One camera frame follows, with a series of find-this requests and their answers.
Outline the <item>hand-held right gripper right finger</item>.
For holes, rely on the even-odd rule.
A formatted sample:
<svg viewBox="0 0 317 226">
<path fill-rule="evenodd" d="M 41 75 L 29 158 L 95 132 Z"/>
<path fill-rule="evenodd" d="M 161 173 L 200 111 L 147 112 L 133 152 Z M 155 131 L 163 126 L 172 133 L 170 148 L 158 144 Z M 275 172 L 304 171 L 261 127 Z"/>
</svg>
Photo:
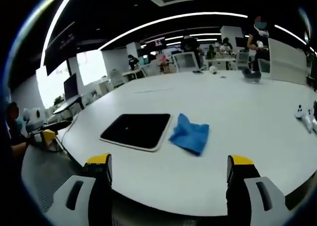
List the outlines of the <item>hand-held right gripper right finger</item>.
<svg viewBox="0 0 317 226">
<path fill-rule="evenodd" d="M 243 156 L 227 158 L 226 201 L 230 226 L 282 226 L 290 218 L 284 194 Z"/>
</svg>

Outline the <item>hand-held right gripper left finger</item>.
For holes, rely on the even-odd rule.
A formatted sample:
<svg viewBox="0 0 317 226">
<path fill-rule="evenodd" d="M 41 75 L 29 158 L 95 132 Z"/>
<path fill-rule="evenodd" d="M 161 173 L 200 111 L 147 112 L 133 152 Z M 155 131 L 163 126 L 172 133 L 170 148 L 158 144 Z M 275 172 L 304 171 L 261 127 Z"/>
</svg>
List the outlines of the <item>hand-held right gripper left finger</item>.
<svg viewBox="0 0 317 226">
<path fill-rule="evenodd" d="M 90 157 L 81 175 L 71 176 L 53 195 L 46 213 L 54 226 L 111 226 L 112 157 Z"/>
</svg>

